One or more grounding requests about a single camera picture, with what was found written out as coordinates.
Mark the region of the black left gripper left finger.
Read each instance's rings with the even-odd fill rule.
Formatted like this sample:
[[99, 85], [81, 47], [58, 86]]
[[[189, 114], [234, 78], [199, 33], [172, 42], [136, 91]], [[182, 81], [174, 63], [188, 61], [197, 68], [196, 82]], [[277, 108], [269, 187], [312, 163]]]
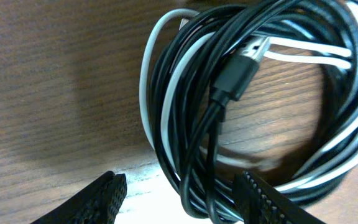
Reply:
[[112, 224], [126, 194], [126, 175], [107, 171], [35, 223]]

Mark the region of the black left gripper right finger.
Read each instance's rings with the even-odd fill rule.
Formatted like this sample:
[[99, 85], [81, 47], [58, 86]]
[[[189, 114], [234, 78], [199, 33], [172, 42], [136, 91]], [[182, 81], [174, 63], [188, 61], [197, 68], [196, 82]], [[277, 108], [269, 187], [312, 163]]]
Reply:
[[323, 224], [251, 172], [234, 176], [232, 194], [248, 224]]

